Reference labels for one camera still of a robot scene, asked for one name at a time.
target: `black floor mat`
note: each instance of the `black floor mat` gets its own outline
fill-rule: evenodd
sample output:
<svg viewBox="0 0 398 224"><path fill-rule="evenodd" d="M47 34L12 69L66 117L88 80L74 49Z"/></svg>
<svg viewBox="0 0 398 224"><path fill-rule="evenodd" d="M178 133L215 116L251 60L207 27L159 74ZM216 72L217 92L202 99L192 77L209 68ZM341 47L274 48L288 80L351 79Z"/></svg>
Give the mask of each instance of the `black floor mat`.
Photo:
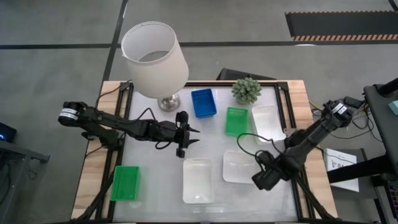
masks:
<svg viewBox="0 0 398 224"><path fill-rule="evenodd" d="M398 13L393 11L287 12L294 40L396 40Z"/></svg>

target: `black wire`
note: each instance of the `black wire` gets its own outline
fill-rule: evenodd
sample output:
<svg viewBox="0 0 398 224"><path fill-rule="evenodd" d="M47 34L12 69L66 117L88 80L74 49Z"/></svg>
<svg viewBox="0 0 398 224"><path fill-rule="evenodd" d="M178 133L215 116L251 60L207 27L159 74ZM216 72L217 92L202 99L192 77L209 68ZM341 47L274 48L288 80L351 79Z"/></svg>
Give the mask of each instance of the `black wire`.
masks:
<svg viewBox="0 0 398 224"><path fill-rule="evenodd" d="M311 113L312 113L312 115L314 115L314 116L321 116L320 114L316 114L316 112L321 112L321 110L320 109L317 109L317 108L312 108L311 109Z"/></svg>
<svg viewBox="0 0 398 224"><path fill-rule="evenodd" d="M367 117L366 115L362 115L362 116L358 116L356 118L354 118L351 122L353 123L353 125L355 125L357 128L364 130L369 126L369 118L366 119L366 124L365 126L361 127L360 125L356 124L355 121L359 118L363 118L363 117Z"/></svg>
<svg viewBox="0 0 398 224"><path fill-rule="evenodd" d="M344 137L340 137L340 136L335 136L334 134L330 134L331 136L333 136L333 137L335 137L335 138L338 138L338 139L345 139L345 140L347 140L347 139L353 139L353 138L356 138L356 137L360 137L360 136L362 136L362 135L364 135L364 134L366 134L366 133L368 133L368 132L371 132L371 130L369 130L369 131L365 131L364 133L361 133L361 134L357 134L357 135L354 135L354 136L351 136L351 137L348 137L348 138L344 138Z"/></svg>
<svg viewBox="0 0 398 224"><path fill-rule="evenodd" d="M242 134L240 134L240 135L238 136L238 138L236 139L236 142L237 142L239 148L241 148L245 153L247 153L247 154L249 154L249 155L251 155L251 156L255 156L254 154L251 154L251 153L245 151L245 150L242 148L242 146L240 145L240 143L239 143L239 138L241 138L242 136L245 136L245 135L251 135L251 136L259 137L259 138L261 138L262 140L265 140L265 141L270 141L270 142L272 143L272 146L274 147L274 149L275 149L277 152L279 152L280 154L283 154L283 152L281 152L281 151L276 147L275 142L274 142L273 139L266 139L266 138L264 138L264 137L262 137L262 136L260 136L260 135L258 135L258 134L253 134L253 133L242 133Z"/></svg>
<svg viewBox="0 0 398 224"><path fill-rule="evenodd" d="M156 145L155 145L155 148L158 149L158 150L165 149L165 148L166 148L167 146L169 146L172 142L168 142L166 145L164 145L164 146L162 146L162 147L157 147L157 145L160 144L160 143L162 143L162 142L158 142L158 143L156 143Z"/></svg>
<svg viewBox="0 0 398 224"><path fill-rule="evenodd" d="M152 115L152 118L153 118L155 121L157 121L156 118L155 118L154 112L152 111L152 109L146 108L146 109L138 116L138 118L136 118L135 120L132 120L131 124L133 124L133 123L135 123L136 121L138 121L138 120L145 114L146 111L149 111L150 114Z"/></svg>
<svg viewBox="0 0 398 224"><path fill-rule="evenodd" d="M374 127L373 121L372 121L372 120L370 119L370 117L369 117L369 113L368 113L366 110L364 110L364 112L365 112L366 117L368 117L368 121L370 121L370 122L372 123L372 127ZM371 127L369 126L369 123L368 123L368 128L369 128L369 131L371 132L373 138L382 143L383 141L382 141L382 140L379 140L379 139L376 138L376 136L374 135L374 133L373 133Z"/></svg>
<svg viewBox="0 0 398 224"><path fill-rule="evenodd" d="M317 149L321 150L321 151L322 151L322 153L326 154L327 156L334 157L334 158L336 158L336 159L339 159L339 160L341 160L341 161L349 162L350 164L355 164L354 162L351 162L351 161L348 161L348 160L345 160L345 159L339 158L339 157L337 157L337 156L332 156L332 155L329 155L329 154L327 154L327 153L325 152L325 150L324 150L324 149L322 149L322 148L320 148L320 147L318 147L318 146L315 146L315 148L317 148Z"/></svg>
<svg viewBox="0 0 398 224"><path fill-rule="evenodd" d="M264 137L262 137L262 136L260 136L260 135L258 135L258 134L253 134L253 133L242 133L242 134L240 134L240 135L236 138L236 143L238 144L239 148L240 148L243 152L245 152L246 154L248 154L248 155L254 157L254 159L256 160L257 164L259 164L259 167L260 167L260 169L261 169L262 171L265 171L265 170L264 170L263 166L261 165L260 157L259 157L257 154L259 154L260 152L265 152L265 151L264 151L264 150L258 150L256 153L253 154L253 153L250 153L250 152L247 152L246 150L244 150L243 147L242 147L242 146L240 145L240 143L239 143L239 139L240 139L242 136L245 136L245 135L256 136L256 137L259 137L259 138L261 138L261 139L263 139L263 140L265 140L265 141L270 141L270 142L272 143L272 146L274 147L274 149L275 149L277 152L279 152L280 154L284 154L283 152L281 152L281 151L276 147L276 145L275 145L273 139L266 139L266 138L264 138Z"/></svg>
<svg viewBox="0 0 398 224"><path fill-rule="evenodd" d="M126 137L126 133L123 133L122 135L120 135L120 137L118 138L118 140L122 139L123 137ZM103 148L103 146L100 146L100 147L98 147L98 148L92 150L91 152L89 152L89 153L87 153L87 154L85 155L85 158L87 158L88 155L90 155L91 153L94 153L94 152L96 152L96 151L98 151L98 150L100 150L100 149L102 149L102 148Z"/></svg>
<svg viewBox="0 0 398 224"><path fill-rule="evenodd" d="M6 179L8 180L8 187L7 187L6 193L4 194L4 196L2 197L2 199L0 200L0 205L5 201L5 199L6 199L6 197L7 197L7 194L8 194L8 192L10 191L10 188L11 188L11 168L10 168L10 165L9 165L9 164L6 164L6 166L8 166L8 172L7 172L6 178L4 179L4 182L1 184L1 188L3 187L3 185L4 185L5 181L6 181Z"/></svg>
<svg viewBox="0 0 398 224"><path fill-rule="evenodd" d="M94 152L96 152L96 151L98 151L98 150L100 150L100 149L102 149L102 148L103 148L103 147L100 146L99 148L92 150L91 152L89 152L89 153L86 154L85 158L87 158L91 153L94 153Z"/></svg>
<svg viewBox="0 0 398 224"><path fill-rule="evenodd" d="M122 86L123 86L123 85L119 85L119 87L115 88L114 90L109 91L109 92L107 92L107 93L103 93L102 95L100 95L100 96L97 98L97 100L95 101L95 111L96 111L96 112L98 111L97 106L98 106L98 103L100 102L101 97L115 92L116 90L120 89Z"/></svg>

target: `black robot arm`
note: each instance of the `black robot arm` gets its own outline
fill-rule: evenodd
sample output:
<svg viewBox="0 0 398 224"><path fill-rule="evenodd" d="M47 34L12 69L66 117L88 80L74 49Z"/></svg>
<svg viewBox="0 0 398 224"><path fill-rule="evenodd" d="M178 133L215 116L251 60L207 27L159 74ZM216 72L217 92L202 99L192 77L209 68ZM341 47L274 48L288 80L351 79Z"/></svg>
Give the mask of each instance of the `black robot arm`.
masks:
<svg viewBox="0 0 398 224"><path fill-rule="evenodd" d="M138 141L167 142L163 149L174 142L178 144L178 157L184 158L185 151L191 143L199 141L197 139L189 139L189 131L198 132L192 129L188 124L188 113L179 112L176 115L176 122L162 121L155 119L135 119L128 120L118 116L98 111L92 106L88 106L83 102L64 102L58 121L69 127L79 127L86 132L82 135L86 138L90 136L98 136L101 144L105 147L116 147L119 140L119 134L115 130L125 132L130 137Z"/></svg>
<svg viewBox="0 0 398 224"><path fill-rule="evenodd" d="M306 130L295 131L285 139L285 148L287 149L285 152L279 154L276 158L268 151L258 155L257 160L265 167L265 170L255 174L252 180L260 190L271 190L280 179L295 179L320 216L331 219L333 217L320 205L298 175L308 153L320 144L329 133L338 128L347 127L352 120L353 112L344 105L342 100L329 101L324 104L324 107L318 121Z"/></svg>

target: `concrete floor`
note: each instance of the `concrete floor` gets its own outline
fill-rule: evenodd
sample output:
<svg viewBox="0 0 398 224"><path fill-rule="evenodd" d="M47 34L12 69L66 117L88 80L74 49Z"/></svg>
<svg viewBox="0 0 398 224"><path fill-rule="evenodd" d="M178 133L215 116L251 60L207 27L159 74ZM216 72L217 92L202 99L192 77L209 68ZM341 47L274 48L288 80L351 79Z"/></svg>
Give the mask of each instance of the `concrete floor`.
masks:
<svg viewBox="0 0 398 224"><path fill-rule="evenodd" d="M0 1L0 45L110 43L122 0ZM391 10L387 0L130 0L121 37L143 21L172 26L181 42L290 41L289 11ZM346 95L361 98L366 85L396 78L398 45L183 48L190 80L214 80L231 68L278 79L305 80L309 98L321 105ZM46 166L33 164L39 177L26 179L12 223L69 219L87 142L80 130L58 124L64 101L95 103L108 49L0 50L0 122L18 129L16 143L51 154ZM129 73L117 50L110 80ZM336 135L351 136L350 126ZM365 148L384 154L370 134L327 138L323 147ZM373 201L335 198L349 221L377 220Z"/></svg>

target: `small plant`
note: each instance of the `small plant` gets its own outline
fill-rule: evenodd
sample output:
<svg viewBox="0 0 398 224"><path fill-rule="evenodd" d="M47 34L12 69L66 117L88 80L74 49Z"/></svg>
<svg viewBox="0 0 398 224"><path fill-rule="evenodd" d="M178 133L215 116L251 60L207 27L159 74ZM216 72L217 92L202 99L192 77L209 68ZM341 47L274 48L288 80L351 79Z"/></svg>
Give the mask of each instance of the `small plant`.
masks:
<svg viewBox="0 0 398 224"><path fill-rule="evenodd" d="M257 80L245 78L237 80L232 86L232 93L238 103L248 104L257 101L257 96L261 96L261 87Z"/></svg>

